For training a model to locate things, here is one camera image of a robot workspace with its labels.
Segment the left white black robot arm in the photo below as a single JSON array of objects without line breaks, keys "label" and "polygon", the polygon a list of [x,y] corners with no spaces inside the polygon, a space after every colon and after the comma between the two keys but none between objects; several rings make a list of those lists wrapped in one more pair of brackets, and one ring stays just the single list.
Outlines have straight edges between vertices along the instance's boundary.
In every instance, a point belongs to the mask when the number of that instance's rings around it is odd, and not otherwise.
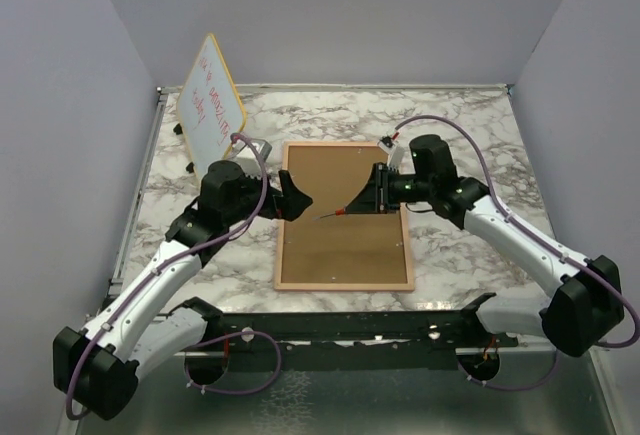
[{"label": "left white black robot arm", "polygon": [[176,307],[161,323],[155,318],[171,297],[198,274],[228,240],[254,218],[294,221],[313,200],[288,171],[280,186],[252,177],[233,161],[210,165],[200,194],[172,222],[152,260],[99,315],[79,331],[64,328],[53,342],[54,385],[66,395],[66,415],[81,404],[104,420],[118,415],[139,382],[184,348],[206,350],[220,340],[219,312],[202,301]]}]

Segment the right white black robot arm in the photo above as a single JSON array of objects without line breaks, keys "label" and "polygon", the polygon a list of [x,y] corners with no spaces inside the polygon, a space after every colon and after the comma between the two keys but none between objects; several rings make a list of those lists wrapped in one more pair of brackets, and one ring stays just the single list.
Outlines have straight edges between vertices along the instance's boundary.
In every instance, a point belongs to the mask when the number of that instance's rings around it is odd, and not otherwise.
[{"label": "right white black robot arm", "polygon": [[494,334],[548,339],[562,353],[579,357],[624,317],[616,264],[569,250],[501,208],[489,188],[458,175],[448,144],[437,135],[409,143],[414,171],[402,174],[392,159],[373,165],[364,188],[345,207],[347,215],[387,214],[424,202],[434,213],[491,245],[542,289],[530,299],[489,295],[459,322],[461,338],[481,346]]}]

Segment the pink picture frame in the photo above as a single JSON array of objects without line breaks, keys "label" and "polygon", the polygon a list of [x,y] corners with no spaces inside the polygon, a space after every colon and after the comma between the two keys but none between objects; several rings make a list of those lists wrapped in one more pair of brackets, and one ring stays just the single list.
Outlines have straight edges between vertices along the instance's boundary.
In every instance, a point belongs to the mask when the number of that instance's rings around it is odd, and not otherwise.
[{"label": "pink picture frame", "polygon": [[374,142],[289,141],[282,168],[313,204],[280,222],[274,288],[280,291],[411,292],[415,270],[408,214],[314,217],[346,206],[387,154]]}]

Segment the blue red screwdriver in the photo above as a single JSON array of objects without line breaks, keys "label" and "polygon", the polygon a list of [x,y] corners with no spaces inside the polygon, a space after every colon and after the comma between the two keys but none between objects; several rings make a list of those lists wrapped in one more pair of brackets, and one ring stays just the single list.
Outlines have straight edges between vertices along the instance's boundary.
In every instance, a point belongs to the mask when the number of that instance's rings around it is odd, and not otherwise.
[{"label": "blue red screwdriver", "polygon": [[317,217],[313,218],[313,221],[318,221],[318,220],[322,220],[322,219],[327,219],[327,218],[331,218],[331,217],[338,217],[338,216],[342,216],[345,215],[345,209],[338,209],[335,210],[331,213],[327,213],[327,214],[323,214],[323,215],[319,215]]}]

